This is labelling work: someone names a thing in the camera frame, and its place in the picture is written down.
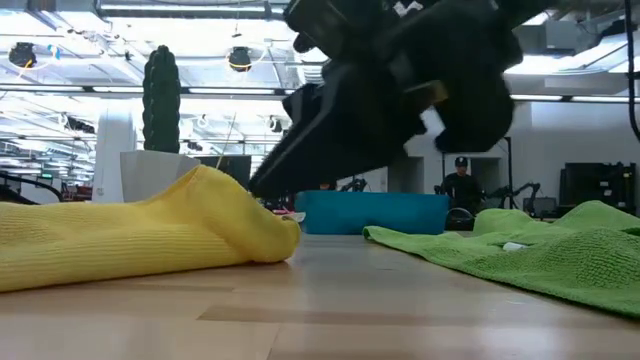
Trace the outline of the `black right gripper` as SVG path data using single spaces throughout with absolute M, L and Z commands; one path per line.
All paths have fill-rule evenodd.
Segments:
M 514 38 L 403 36 L 330 63 L 322 86 L 306 85 L 285 101 L 293 126 L 249 181 L 253 193 L 312 190 L 380 167 L 374 142 L 396 153 L 426 133 L 421 114 L 443 124 L 434 145 L 444 153 L 480 153 L 508 132 L 514 102 L 503 78 Z

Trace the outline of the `yellow microfiber towel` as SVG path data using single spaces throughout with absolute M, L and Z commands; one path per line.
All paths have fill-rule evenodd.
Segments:
M 131 203 L 0 202 L 0 293 L 291 257 L 298 223 L 197 166 Z

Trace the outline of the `green microfiber towel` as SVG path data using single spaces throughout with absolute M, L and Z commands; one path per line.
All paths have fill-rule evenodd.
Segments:
M 600 201 L 551 223 L 487 209 L 468 236 L 378 226 L 363 236 L 477 278 L 640 319 L 640 218 Z

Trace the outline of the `blue plastic bin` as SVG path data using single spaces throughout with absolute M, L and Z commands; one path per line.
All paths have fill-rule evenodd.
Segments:
M 444 232 L 449 198 L 413 193 L 306 191 L 297 195 L 303 230 L 315 235 L 359 235 L 367 226 L 402 233 Z

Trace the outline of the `black monitor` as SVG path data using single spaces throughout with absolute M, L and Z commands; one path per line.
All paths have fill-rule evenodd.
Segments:
M 217 168 L 247 188 L 251 173 L 251 157 L 248 155 L 224 155 L 198 157 L 206 166 Z

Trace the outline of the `black ceiling fixture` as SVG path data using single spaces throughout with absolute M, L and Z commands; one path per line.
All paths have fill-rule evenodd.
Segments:
M 31 68 L 36 65 L 34 44 L 30 42 L 16 42 L 9 51 L 9 62 L 21 68 Z
M 248 72 L 252 61 L 248 47 L 233 47 L 228 56 L 229 67 L 236 72 Z

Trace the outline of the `person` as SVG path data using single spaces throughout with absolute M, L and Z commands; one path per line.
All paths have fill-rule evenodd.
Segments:
M 459 208 L 475 215 L 480 211 L 483 192 L 479 182 L 468 173 L 468 159 L 459 156 L 454 162 L 455 171 L 445 176 L 434 190 L 449 198 L 449 208 Z

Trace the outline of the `black round chair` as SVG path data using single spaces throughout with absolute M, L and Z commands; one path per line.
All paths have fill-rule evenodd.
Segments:
M 447 231 L 472 231 L 475 216 L 464 208 L 452 208 L 448 211 L 445 223 Z

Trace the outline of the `green cactus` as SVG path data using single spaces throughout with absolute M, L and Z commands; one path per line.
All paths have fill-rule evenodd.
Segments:
M 144 67 L 144 149 L 177 154 L 180 150 L 181 83 L 175 56 L 165 45 L 152 51 Z

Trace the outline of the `red tool cart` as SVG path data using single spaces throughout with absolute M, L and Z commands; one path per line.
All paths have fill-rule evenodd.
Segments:
M 93 188 L 82 185 L 64 184 L 61 189 L 63 199 L 68 202 L 84 202 L 91 201 Z

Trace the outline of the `black equipment cabinet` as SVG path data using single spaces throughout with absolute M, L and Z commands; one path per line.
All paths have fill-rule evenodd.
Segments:
M 635 214 L 636 164 L 566 163 L 560 172 L 559 204 L 575 207 L 597 200 Z

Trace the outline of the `black gantry frame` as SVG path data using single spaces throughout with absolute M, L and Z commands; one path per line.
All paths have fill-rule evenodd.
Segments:
M 514 209 L 512 139 L 501 139 L 485 153 L 462 154 L 469 160 L 469 171 L 481 183 L 488 198 L 501 200 L 502 208 Z

